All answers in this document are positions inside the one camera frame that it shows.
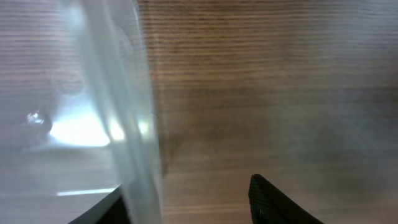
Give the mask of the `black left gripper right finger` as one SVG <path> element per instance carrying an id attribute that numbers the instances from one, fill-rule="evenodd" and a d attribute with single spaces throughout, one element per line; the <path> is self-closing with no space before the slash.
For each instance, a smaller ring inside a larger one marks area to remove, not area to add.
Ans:
<path id="1" fill-rule="evenodd" d="M 323 224 L 259 174 L 251 176 L 248 197 L 253 224 Z"/>

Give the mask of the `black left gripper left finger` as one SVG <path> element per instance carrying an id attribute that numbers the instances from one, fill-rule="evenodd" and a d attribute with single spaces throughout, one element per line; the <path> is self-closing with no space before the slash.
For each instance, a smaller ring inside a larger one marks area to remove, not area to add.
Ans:
<path id="1" fill-rule="evenodd" d="M 116 188 L 69 224 L 130 224 L 120 188 Z"/>

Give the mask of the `clear plastic container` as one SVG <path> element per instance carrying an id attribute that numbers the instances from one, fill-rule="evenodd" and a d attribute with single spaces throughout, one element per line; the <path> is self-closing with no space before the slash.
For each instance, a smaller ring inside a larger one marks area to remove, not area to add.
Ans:
<path id="1" fill-rule="evenodd" d="M 137 2 L 1 0 L 1 222 L 70 223 L 118 187 L 162 222 Z"/>

